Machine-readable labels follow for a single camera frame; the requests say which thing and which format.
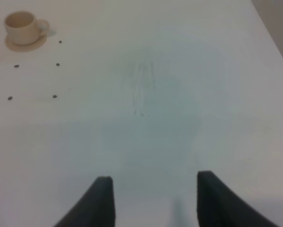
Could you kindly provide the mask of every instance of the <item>coffee cup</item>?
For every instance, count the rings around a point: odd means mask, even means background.
[[[11,13],[6,17],[4,25],[8,39],[16,45],[33,44],[50,31],[48,21],[37,20],[32,13],[26,11]]]

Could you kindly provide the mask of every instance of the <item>table surface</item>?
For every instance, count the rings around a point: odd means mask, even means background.
[[[40,49],[5,47],[17,10]],[[0,0],[0,227],[53,226],[101,175],[118,227],[196,227],[207,169],[283,227],[283,59],[249,0]]]

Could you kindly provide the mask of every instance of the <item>saucer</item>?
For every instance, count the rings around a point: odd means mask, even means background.
[[[16,45],[13,42],[11,42],[8,38],[8,36],[6,36],[5,38],[5,45],[12,51],[15,52],[28,52],[28,51],[32,51],[35,50],[39,47],[41,47],[47,40],[47,36],[46,35],[42,35],[36,42],[29,44],[29,45]]]

